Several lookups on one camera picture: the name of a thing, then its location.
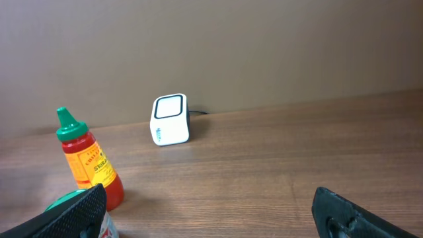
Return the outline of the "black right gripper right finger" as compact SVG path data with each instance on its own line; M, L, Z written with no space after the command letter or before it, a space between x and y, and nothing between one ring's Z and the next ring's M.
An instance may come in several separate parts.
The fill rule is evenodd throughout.
M316 189L311 211L320 237L417 238L325 187Z

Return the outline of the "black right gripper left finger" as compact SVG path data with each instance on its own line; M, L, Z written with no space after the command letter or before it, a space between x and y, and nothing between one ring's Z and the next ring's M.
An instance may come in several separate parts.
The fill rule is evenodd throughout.
M98 184L1 234L10 238L97 238L106 213L106 191Z

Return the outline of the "red sriracha bottle green cap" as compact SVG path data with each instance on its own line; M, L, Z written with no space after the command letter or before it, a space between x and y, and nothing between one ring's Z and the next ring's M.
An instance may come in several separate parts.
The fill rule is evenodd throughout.
M124 200L124 187L106 153L98 144L88 125L76 120L65 107L57 109L60 128L56 136L78 188L97 184L106 191L106 209L117 208Z

